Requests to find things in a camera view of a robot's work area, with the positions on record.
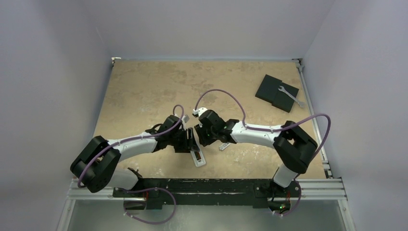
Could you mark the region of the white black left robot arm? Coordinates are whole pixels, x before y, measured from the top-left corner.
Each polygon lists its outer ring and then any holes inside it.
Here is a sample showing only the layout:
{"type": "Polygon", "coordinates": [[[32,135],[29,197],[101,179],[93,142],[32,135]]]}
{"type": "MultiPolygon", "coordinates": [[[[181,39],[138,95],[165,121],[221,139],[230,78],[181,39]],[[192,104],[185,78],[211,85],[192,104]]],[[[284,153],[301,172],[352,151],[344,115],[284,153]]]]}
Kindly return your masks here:
{"type": "Polygon", "coordinates": [[[143,192],[142,176],[132,168],[118,168],[118,163],[139,154],[154,153],[168,146],[175,153],[190,153],[196,167],[205,165],[192,128],[170,115],[162,124],[135,136],[118,140],[93,137],[70,166],[81,187],[96,193],[105,187],[123,188],[132,197],[143,192]]]}

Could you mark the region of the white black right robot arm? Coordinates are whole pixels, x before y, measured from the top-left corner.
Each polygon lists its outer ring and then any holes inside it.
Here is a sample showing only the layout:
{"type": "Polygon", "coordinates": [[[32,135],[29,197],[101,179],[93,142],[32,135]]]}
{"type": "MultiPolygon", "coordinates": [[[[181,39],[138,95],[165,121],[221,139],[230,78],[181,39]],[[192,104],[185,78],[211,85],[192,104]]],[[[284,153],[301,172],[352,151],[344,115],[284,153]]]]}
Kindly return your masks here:
{"type": "Polygon", "coordinates": [[[220,141],[275,149],[282,164],[272,178],[270,189],[277,196],[287,192],[292,181],[307,171],[318,149],[316,141],[293,121],[286,121],[281,126],[245,125],[237,119],[225,121],[205,107],[195,109],[192,114],[199,120],[194,128],[202,146],[220,141]]]}

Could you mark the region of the white battery compartment cover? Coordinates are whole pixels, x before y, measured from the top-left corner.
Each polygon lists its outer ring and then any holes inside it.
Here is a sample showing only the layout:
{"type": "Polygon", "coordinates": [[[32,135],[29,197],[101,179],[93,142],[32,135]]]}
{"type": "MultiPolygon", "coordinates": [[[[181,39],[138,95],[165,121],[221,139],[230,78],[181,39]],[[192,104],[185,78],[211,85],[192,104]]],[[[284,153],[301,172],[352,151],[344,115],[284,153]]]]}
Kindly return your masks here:
{"type": "Polygon", "coordinates": [[[220,150],[220,151],[224,151],[224,150],[227,149],[229,146],[230,146],[230,143],[229,143],[229,142],[223,143],[223,144],[221,144],[221,145],[219,146],[219,150],[220,150]]]}

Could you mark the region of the white remote control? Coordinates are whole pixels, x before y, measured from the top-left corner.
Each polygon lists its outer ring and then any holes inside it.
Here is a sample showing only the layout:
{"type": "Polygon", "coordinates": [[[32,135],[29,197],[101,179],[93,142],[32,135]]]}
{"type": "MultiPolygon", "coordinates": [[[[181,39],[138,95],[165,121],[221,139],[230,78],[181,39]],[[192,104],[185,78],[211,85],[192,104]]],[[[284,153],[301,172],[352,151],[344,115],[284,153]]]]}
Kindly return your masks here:
{"type": "Polygon", "coordinates": [[[199,151],[190,151],[192,159],[196,167],[202,167],[206,165],[206,160],[204,154],[201,150],[199,151]]]}

